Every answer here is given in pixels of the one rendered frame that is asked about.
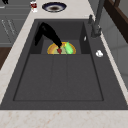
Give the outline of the dark grey tap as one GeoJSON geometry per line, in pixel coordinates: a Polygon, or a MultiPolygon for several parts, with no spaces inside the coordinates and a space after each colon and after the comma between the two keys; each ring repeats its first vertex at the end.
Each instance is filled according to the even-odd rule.
{"type": "Polygon", "coordinates": [[[92,31],[91,31],[92,38],[96,38],[101,35],[101,28],[99,27],[99,22],[101,19],[104,2],[105,0],[99,0],[95,19],[92,19],[92,15],[89,16],[88,23],[92,26],[92,31]]]}

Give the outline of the red and white jar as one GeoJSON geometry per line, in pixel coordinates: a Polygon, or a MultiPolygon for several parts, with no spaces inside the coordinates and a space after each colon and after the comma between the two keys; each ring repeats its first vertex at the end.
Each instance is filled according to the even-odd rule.
{"type": "Polygon", "coordinates": [[[37,3],[36,3],[36,1],[31,1],[30,2],[30,5],[31,5],[31,10],[32,10],[32,12],[37,12],[38,10],[37,10],[37,3]]]}

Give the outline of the small white round thing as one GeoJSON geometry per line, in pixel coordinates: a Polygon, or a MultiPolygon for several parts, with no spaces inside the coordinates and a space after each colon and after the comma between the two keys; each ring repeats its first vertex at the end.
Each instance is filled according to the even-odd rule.
{"type": "Polygon", "coordinates": [[[101,52],[101,50],[97,50],[96,56],[98,56],[98,57],[102,57],[103,56],[103,53],[101,52]]]}

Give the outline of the green vegetable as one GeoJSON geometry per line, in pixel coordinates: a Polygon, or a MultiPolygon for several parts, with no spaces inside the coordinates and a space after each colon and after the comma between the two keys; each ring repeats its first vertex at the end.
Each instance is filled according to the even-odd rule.
{"type": "Polygon", "coordinates": [[[65,51],[67,54],[73,54],[73,48],[70,46],[70,43],[67,42],[65,45],[64,45],[64,48],[65,48],[65,51]]]}

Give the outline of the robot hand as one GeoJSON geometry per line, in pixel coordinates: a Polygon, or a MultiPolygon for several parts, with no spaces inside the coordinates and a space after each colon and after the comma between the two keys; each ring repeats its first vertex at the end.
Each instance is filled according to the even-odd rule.
{"type": "Polygon", "coordinates": [[[39,26],[39,29],[35,36],[35,44],[38,44],[42,36],[47,37],[48,39],[52,40],[58,47],[61,47],[61,40],[57,36],[55,30],[50,25],[44,22],[42,22],[39,26]]]}

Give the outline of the dark grey sink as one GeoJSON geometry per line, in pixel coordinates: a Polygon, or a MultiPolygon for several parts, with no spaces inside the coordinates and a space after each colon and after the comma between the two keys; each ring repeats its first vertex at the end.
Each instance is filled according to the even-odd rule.
{"type": "Polygon", "coordinates": [[[36,19],[18,60],[1,110],[127,110],[128,105],[100,38],[91,37],[86,19],[46,20],[71,55],[49,55],[52,41],[34,37],[43,21],[36,19]],[[102,57],[96,56],[101,50],[102,57]]]}

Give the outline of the dark blue rimmed plate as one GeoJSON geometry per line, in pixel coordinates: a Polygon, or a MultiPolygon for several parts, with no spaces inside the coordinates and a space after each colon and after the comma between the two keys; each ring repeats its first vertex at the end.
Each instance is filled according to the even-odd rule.
{"type": "Polygon", "coordinates": [[[56,12],[61,12],[66,8],[66,5],[61,2],[49,2],[45,3],[42,5],[42,8],[45,11],[51,12],[51,13],[56,13],[56,12]]]}

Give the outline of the yellow plate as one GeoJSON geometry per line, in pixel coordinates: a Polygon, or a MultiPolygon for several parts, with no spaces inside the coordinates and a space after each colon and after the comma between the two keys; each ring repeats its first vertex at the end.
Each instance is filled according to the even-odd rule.
{"type": "MultiPolygon", "coordinates": [[[[47,53],[48,54],[59,54],[57,49],[61,49],[62,52],[61,54],[67,54],[66,51],[65,51],[65,48],[64,48],[64,45],[66,44],[67,42],[63,42],[61,47],[58,47],[55,43],[51,44],[48,49],[47,49],[47,53]]],[[[70,43],[70,46],[73,48],[73,54],[76,53],[76,48],[70,43]]]]}

